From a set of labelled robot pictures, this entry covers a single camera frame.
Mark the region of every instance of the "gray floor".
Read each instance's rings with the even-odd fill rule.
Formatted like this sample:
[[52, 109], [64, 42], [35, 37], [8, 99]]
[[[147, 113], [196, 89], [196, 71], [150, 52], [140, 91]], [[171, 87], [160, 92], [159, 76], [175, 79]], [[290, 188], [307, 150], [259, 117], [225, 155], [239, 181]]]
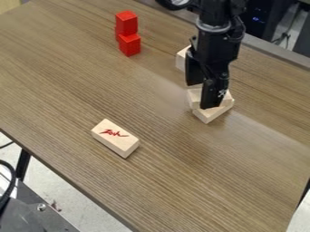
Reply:
[[[0, 146], [8, 141], [0, 133]], [[19, 152], [17, 145], [11, 145], [0, 150], [0, 159], [15, 165]], [[24, 182], [50, 204], [55, 200], [60, 214], [82, 232], [130, 231], [36, 159], [31, 160]]]
[[[279, 38], [281, 34], [287, 30], [289, 25], [292, 23], [296, 8], [297, 8], [297, 4], [292, 5], [289, 8], [286, 15], [283, 17], [283, 19], [277, 26], [273, 40]], [[307, 18], [307, 16], [308, 16], [308, 12], [302, 10], [301, 13], [298, 15], [298, 17], [295, 19], [291, 30], [288, 32], [288, 34], [290, 34], [291, 37], [289, 38], [289, 41], [288, 41], [287, 50], [293, 51], [296, 40], [303, 28], [303, 25], [305, 23], [305, 19]], [[286, 40], [284, 40], [279, 46], [286, 48]]]

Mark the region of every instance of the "white wooden block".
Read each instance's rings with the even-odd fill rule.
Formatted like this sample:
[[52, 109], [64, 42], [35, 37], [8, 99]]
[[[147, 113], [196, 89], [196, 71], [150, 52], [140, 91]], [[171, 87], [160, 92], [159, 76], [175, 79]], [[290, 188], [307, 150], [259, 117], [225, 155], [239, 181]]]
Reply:
[[185, 56], [186, 51], [190, 48], [190, 46], [187, 46], [186, 48], [182, 49], [177, 53], [176, 56], [176, 67], [180, 69], [181, 71], [185, 72]]
[[[192, 110], [196, 110], [200, 108], [201, 92], [202, 92], [202, 88], [187, 90], [189, 107]], [[229, 105], [232, 100], [233, 98], [230, 94], [230, 91], [227, 91], [222, 103], [220, 103], [220, 106]]]
[[214, 107], [206, 110], [196, 109], [193, 111], [193, 114], [196, 115], [196, 117], [198, 117], [202, 122], [208, 124], [224, 112], [231, 109], [234, 105], [234, 102], [235, 100], [232, 99], [227, 105]]
[[138, 138], [107, 119], [92, 129], [92, 136], [125, 159], [140, 145]]
[[189, 107], [193, 110], [200, 108], [201, 92], [202, 88], [199, 89], [188, 89], [188, 101]]

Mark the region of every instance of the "wooden table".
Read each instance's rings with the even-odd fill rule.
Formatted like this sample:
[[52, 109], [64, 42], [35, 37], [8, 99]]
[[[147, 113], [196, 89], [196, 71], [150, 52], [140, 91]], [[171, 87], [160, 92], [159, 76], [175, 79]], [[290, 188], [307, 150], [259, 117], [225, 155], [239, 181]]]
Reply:
[[[124, 9], [143, 40], [131, 58], [113, 35]], [[132, 229], [285, 231], [310, 172], [310, 74], [243, 46], [236, 106], [204, 125], [174, 68], [195, 32], [129, 0], [34, 0], [1, 15], [0, 128]], [[140, 138], [128, 159], [92, 138], [104, 118]]]

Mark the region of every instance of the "red cube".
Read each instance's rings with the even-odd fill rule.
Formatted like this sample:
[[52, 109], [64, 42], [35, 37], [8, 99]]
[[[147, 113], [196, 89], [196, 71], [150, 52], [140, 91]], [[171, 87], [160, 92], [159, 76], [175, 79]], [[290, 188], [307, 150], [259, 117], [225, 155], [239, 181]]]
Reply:
[[138, 32], [138, 17], [132, 11], [123, 11], [115, 15], [116, 31], [122, 35], [131, 35]]
[[126, 55], [131, 56], [141, 51], [141, 38], [138, 34], [131, 34], [124, 36], [120, 34], [119, 36], [119, 46], [120, 50]]

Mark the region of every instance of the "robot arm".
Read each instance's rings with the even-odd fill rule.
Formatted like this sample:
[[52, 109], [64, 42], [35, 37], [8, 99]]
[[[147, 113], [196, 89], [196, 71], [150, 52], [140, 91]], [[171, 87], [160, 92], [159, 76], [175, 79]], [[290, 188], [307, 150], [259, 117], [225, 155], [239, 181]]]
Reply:
[[200, 1], [196, 22], [199, 35], [190, 39], [186, 53], [186, 83], [203, 84], [203, 110], [218, 107], [228, 90], [228, 67], [237, 59], [246, 32], [239, 18], [246, 11], [246, 4], [247, 0]]

